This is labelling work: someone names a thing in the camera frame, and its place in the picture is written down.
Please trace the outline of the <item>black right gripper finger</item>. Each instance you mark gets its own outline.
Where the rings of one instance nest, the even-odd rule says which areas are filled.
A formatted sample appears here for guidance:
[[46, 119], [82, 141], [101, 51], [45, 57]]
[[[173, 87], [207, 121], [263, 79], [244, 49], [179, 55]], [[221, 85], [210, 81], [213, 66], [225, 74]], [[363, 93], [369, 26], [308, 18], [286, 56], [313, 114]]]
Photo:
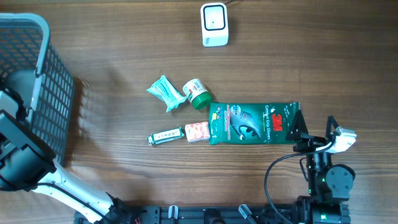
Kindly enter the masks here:
[[302, 110], [298, 110], [292, 121], [287, 135], [286, 140], [303, 140], [308, 138], [308, 129], [305, 123], [305, 119], [302, 114]]
[[325, 139], [326, 140], [334, 140], [336, 136], [335, 129], [338, 127], [338, 123], [334, 116], [330, 115], [326, 122], [326, 131], [325, 131]]

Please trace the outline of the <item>green 3M gloves packet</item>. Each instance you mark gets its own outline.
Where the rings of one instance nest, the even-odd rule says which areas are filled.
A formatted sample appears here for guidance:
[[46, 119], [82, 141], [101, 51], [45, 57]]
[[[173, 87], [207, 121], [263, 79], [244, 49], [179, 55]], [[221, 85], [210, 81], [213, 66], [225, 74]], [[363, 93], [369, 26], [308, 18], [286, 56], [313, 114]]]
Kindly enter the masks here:
[[211, 103], [209, 143], [290, 144], [287, 131], [299, 109], [299, 102]]

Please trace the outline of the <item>orange white small box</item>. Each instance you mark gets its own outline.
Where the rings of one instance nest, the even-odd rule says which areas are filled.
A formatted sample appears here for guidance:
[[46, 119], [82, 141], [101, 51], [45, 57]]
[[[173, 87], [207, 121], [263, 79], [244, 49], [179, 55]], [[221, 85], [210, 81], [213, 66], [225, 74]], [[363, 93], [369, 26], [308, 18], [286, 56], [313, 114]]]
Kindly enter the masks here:
[[210, 139], [208, 122], [199, 122], [185, 125], [185, 134], [189, 143]]

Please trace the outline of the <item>green cap white bottle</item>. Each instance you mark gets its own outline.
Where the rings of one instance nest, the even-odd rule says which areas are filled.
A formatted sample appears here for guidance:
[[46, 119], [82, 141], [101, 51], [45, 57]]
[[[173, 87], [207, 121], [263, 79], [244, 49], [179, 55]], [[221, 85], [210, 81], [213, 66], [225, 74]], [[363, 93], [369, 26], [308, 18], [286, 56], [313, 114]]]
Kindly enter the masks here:
[[183, 92], [196, 110], [202, 110], [213, 101], [209, 91], [198, 78], [188, 81], [183, 86]]

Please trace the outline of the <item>green white candy bar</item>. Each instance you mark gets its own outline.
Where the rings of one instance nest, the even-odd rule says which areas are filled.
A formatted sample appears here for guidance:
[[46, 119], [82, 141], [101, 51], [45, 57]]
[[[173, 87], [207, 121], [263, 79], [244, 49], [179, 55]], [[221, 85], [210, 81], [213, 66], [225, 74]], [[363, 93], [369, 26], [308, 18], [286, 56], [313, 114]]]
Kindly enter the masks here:
[[181, 139], [185, 135], [181, 127], [170, 129], [166, 131], [161, 131], [158, 133], [151, 134], [147, 137], [149, 145], [159, 145], [165, 142], [173, 141], [176, 139]]

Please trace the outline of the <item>teal white packet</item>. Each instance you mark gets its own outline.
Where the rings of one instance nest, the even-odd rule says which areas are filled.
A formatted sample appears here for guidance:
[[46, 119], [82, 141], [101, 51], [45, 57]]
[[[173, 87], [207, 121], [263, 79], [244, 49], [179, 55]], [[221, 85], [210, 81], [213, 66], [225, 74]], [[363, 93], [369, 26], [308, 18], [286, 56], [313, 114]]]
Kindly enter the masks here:
[[166, 104], [167, 113], [187, 100], [187, 97], [182, 96], [165, 75], [162, 75], [155, 83], [153, 83], [152, 86], [147, 89], [147, 92], [156, 96]]

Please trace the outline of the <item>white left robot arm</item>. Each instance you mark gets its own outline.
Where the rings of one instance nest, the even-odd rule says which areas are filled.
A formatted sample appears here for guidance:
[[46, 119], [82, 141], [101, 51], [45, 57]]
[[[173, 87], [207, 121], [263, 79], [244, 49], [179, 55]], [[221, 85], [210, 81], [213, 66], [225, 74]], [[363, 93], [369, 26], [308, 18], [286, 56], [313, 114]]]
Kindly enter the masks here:
[[1, 190], [44, 194], [75, 209], [90, 223], [131, 223], [129, 207], [65, 170], [46, 142], [21, 124], [18, 92], [1, 83]]

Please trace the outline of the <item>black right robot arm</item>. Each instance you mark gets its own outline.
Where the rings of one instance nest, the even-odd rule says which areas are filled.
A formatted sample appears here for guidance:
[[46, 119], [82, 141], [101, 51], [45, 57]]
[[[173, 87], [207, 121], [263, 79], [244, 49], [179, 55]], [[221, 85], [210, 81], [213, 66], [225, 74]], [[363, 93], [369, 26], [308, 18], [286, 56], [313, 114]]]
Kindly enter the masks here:
[[294, 151], [305, 154], [308, 196], [299, 196], [288, 215], [291, 223], [351, 222], [349, 192], [353, 188], [355, 172], [344, 164], [333, 164], [331, 156], [345, 152], [356, 142], [357, 134], [344, 128], [329, 116], [324, 137], [312, 136], [301, 111], [297, 111], [286, 139], [297, 143]]

